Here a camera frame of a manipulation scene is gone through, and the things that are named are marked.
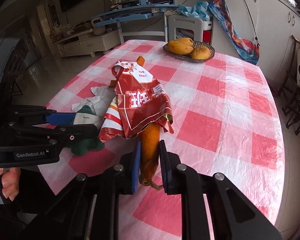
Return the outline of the person's left hand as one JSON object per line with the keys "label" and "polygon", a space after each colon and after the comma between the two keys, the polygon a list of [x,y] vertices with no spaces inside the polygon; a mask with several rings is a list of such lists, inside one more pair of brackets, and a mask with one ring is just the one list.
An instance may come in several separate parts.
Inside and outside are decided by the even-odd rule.
{"label": "person's left hand", "polygon": [[2,184],[2,194],[7,199],[14,201],[15,197],[19,193],[19,178],[20,178],[20,168],[13,167],[7,171],[4,168],[0,168],[1,184]]}

